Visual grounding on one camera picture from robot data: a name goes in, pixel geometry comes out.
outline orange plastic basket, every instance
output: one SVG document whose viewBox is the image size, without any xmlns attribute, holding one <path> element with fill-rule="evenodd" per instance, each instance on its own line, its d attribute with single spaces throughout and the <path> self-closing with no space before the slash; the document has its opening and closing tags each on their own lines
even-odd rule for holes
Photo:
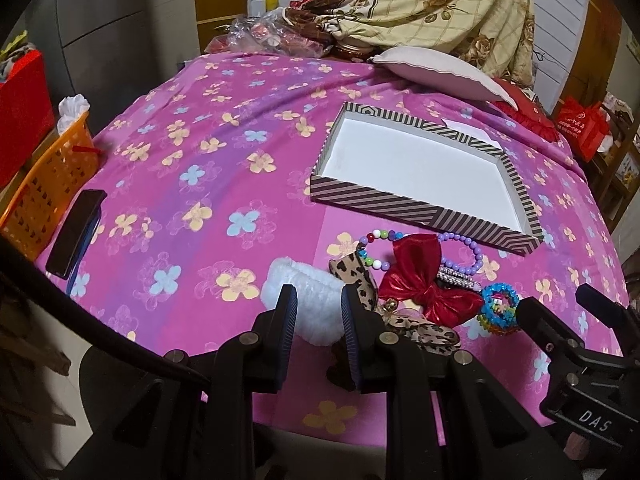
<svg viewBox="0 0 640 480">
<path fill-rule="evenodd" d="M 73 197 L 98 170 L 85 112 L 40 157 L 0 217 L 0 232 L 31 261 L 47 246 Z"/>
</svg>

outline white paneled wall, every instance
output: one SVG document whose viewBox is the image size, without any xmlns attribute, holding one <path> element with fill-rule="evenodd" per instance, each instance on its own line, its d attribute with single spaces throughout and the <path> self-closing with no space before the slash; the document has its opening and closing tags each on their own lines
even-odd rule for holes
<svg viewBox="0 0 640 480">
<path fill-rule="evenodd" d="M 574 64 L 589 0 L 535 0 L 534 49 L 544 53 L 539 61 L 534 90 L 548 112 L 553 111 Z"/>
</svg>

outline metal bolt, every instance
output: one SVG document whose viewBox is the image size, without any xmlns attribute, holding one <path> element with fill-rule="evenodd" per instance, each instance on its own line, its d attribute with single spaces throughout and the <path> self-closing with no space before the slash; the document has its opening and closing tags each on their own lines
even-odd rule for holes
<svg viewBox="0 0 640 480">
<path fill-rule="evenodd" d="M 578 376 L 574 373 L 570 373 L 566 375 L 566 381 L 569 383 L 569 386 L 577 386 L 580 382 Z"/>
<path fill-rule="evenodd" d="M 252 345 L 258 342 L 260 336 L 255 332 L 243 332 L 240 334 L 239 339 L 243 345 Z"/>
<path fill-rule="evenodd" d="M 164 357 L 173 363 L 181 363 L 188 357 L 188 355 L 184 350 L 169 350 L 164 354 Z"/>
<path fill-rule="evenodd" d="M 380 334 L 380 342 L 385 345 L 395 345 L 399 340 L 400 338 L 395 332 L 383 332 Z"/>
<path fill-rule="evenodd" d="M 468 365 L 471 361 L 474 360 L 474 357 L 466 350 L 458 350 L 455 354 L 453 354 L 453 358 L 459 365 Z"/>
</svg>

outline black cable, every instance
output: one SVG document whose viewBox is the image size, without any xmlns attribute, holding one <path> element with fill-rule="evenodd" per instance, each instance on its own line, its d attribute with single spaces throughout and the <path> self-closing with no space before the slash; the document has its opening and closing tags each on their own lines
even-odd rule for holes
<svg viewBox="0 0 640 480">
<path fill-rule="evenodd" d="M 53 285 L 1 235 L 0 274 L 60 323 L 103 352 L 145 372 L 191 383 L 208 391 L 210 381 L 205 376 L 142 348 L 95 319 Z"/>
</svg>

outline bed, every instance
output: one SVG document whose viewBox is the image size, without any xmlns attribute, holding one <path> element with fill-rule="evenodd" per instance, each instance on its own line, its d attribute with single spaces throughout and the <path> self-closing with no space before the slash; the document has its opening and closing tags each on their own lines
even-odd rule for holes
<svg viewBox="0 0 640 480">
<path fill-rule="evenodd" d="M 483 248 L 479 281 L 510 283 L 542 301 L 588 348 L 620 354 L 612 332 L 574 301 L 585 282 L 622 304 L 628 298 L 616 251 L 568 147 L 540 139 L 489 104 L 434 93 L 369 64 L 332 60 L 202 56 L 98 134 L 108 160 L 86 187 L 108 197 L 73 299 L 157 354 L 198 354 L 251 328 L 264 309 L 260 287 L 275 258 L 326 269 L 374 228 L 420 231 L 310 200 L 309 174 L 345 101 L 470 124 L 497 141 L 529 189 L 545 239 L 526 258 Z M 367 167 L 366 146 L 354 163 L 375 171 Z M 469 185 L 482 190 L 482 182 Z M 373 273 L 380 282 L 382 272 Z M 462 347 L 544 424 L 538 405 L 548 386 L 546 355 L 523 333 L 491 335 L 475 319 L 458 331 Z M 330 348 L 296 338 L 282 391 L 255 396 L 254 420 L 384 446 L 384 394 L 332 385 L 325 371 L 333 363 Z"/>
</svg>

